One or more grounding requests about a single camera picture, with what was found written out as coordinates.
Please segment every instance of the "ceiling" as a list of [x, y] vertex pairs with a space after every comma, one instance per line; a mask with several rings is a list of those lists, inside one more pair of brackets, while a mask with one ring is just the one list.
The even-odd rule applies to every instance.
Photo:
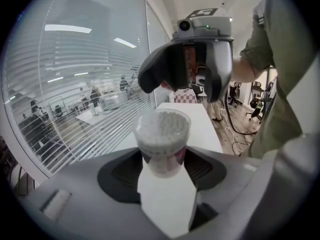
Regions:
[[245, 46], [252, 30], [254, 7], [261, 0], [163, 0], [169, 13], [172, 25], [177, 30], [177, 20], [185, 18], [192, 11], [207, 8], [224, 8], [232, 17], [231, 27], [234, 37], [234, 51]]

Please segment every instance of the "ceiling light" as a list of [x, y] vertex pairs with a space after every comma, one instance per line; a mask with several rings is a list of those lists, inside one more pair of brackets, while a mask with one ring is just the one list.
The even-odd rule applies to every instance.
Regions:
[[59, 78], [56, 78], [56, 79], [49, 80], [48, 83], [56, 81], [56, 80], [59, 80], [59, 79], [62, 79], [62, 78], [64, 78], [64, 77], [59, 77]]
[[79, 73], [79, 74], [75, 74], [75, 76], [86, 75], [86, 74], [88, 74], [88, 72], [86, 72], [86, 73]]
[[122, 40], [121, 38], [116, 38], [116, 39], [114, 39], [114, 41], [116, 41], [118, 43], [121, 43], [121, 44], [124, 44], [126, 46], [129, 46], [131, 48], [136, 48], [136, 46], [134, 44], [129, 43], [129, 42], [125, 41], [125, 40]]
[[70, 26], [70, 25], [60, 25], [60, 24], [47, 24], [44, 26], [45, 31], [72, 31], [81, 33], [90, 33], [91, 28], [82, 26]]

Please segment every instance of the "floor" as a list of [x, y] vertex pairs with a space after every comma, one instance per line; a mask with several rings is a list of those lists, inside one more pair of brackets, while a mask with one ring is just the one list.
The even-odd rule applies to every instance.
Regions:
[[[201, 102], [208, 112], [209, 117], [212, 119], [215, 117], [214, 111], [212, 111], [212, 106], [208, 107], [207, 99], [204, 98]], [[246, 113], [250, 112], [245, 106], [238, 105], [237, 107], [228, 106], [230, 117], [233, 123], [233, 126], [238, 132], [256, 132], [260, 128], [259, 120], [257, 118], [253, 118], [249, 121], [250, 115]], [[230, 130], [228, 127], [230, 125], [226, 112], [223, 113], [225, 117], [221, 122], [217, 122], [211, 120], [212, 125], [218, 135], [220, 140], [222, 150], [226, 154], [230, 155], [239, 155], [248, 148], [249, 144], [253, 141], [254, 135], [242, 135], [233, 131], [230, 126]]]

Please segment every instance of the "plastic cup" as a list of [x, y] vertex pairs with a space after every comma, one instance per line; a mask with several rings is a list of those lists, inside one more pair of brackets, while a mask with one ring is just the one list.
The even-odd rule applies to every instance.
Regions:
[[190, 118], [173, 109], [149, 110], [134, 119], [134, 137], [155, 176], [170, 178], [179, 172], [186, 154], [190, 126]]

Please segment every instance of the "olive green shirt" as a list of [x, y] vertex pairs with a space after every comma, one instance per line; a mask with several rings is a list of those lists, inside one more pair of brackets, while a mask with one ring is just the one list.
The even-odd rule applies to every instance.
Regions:
[[240, 56], [257, 70], [277, 69], [273, 106], [243, 156], [262, 158], [301, 135], [287, 96], [304, 76], [316, 55], [312, 36], [291, 0], [262, 0], [253, 11], [253, 31]]

